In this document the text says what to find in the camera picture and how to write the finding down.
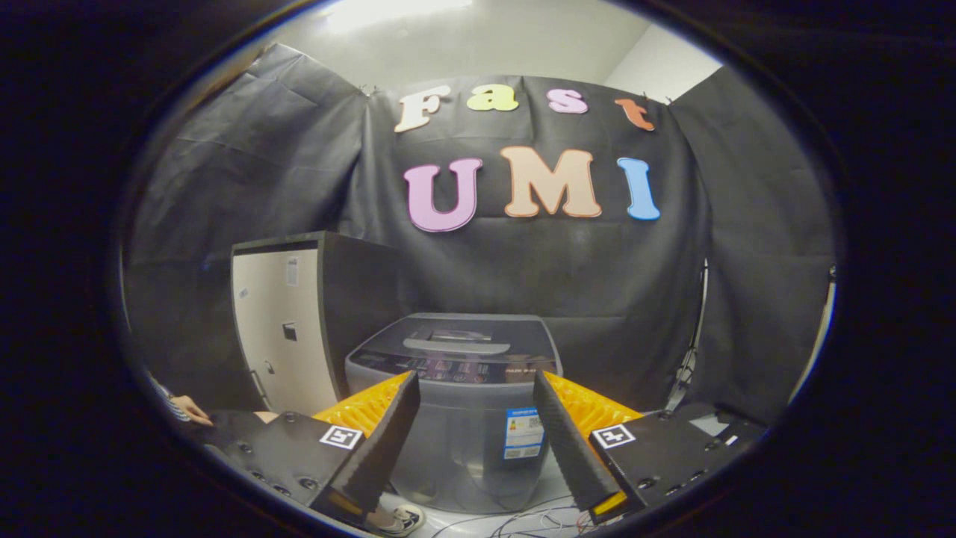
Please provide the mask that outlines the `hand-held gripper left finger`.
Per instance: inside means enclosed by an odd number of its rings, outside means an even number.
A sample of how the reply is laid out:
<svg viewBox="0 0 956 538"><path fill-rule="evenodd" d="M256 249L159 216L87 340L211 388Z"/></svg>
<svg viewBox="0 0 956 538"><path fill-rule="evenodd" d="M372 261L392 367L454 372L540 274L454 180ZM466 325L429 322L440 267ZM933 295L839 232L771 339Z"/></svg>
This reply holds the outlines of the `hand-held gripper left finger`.
<svg viewBox="0 0 956 538"><path fill-rule="evenodd" d="M419 375L387 378L314 415L225 412L200 436L215 462L303 515L359 527L379 505L420 408Z"/></svg>

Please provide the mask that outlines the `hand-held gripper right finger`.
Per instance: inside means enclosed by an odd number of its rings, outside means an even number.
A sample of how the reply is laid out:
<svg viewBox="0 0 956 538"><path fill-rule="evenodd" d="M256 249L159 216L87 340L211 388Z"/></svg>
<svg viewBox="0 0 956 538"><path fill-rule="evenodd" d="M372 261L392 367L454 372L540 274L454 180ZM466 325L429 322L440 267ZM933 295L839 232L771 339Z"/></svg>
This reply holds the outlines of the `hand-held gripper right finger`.
<svg viewBox="0 0 956 538"><path fill-rule="evenodd" d="M574 503L595 524L676 501L748 450L743 418L640 413L546 371L536 372L533 401Z"/></svg>

